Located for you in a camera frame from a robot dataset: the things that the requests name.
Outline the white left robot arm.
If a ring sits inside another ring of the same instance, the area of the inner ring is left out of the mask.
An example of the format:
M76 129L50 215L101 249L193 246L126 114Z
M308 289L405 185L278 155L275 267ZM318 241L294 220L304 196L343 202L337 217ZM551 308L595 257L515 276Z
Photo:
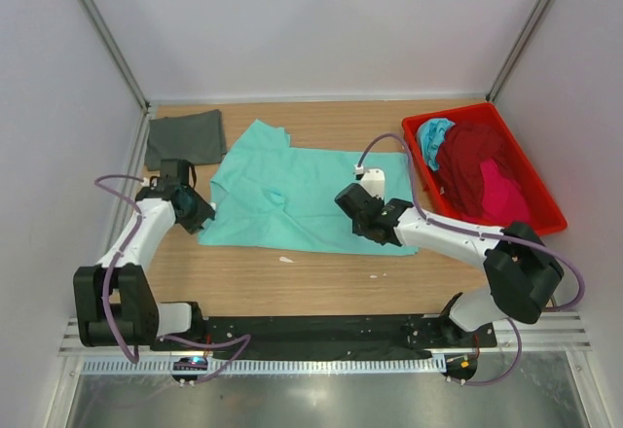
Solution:
M134 197L105 185L122 175L104 175L95 185L125 201L130 220L112 247L92 266L73 276L80 341L86 347L117 346L135 360L133 350L172 336L184 349L199 348L206 338L196 302L157 303L146 272L165 235L174 226L196 234L215 210L195 190L197 175L187 160L164 160L148 179L128 175L141 188Z

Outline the turquoise t shirt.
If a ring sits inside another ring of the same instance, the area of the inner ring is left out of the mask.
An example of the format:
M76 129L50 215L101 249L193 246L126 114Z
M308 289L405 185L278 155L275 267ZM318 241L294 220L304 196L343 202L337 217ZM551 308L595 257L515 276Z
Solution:
M201 246L242 246L372 256L411 256L414 247L380 245L352 231L335 202L354 182L355 164L385 173L386 198L409 200L408 161L402 153L297 148L282 127L255 121L229 150L210 181L214 220Z

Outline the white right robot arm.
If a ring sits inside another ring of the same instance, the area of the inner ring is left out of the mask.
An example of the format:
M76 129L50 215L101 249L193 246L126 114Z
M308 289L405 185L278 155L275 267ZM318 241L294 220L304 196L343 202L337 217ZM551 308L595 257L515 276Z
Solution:
M564 270L527 224L487 227L437 216L412 202L381 193L384 174L367 170L335 202L355 234L381 245L427 249L478 268L485 286L457 293L439 316L415 328L435 345L460 346L494 321L534 324L564 277Z

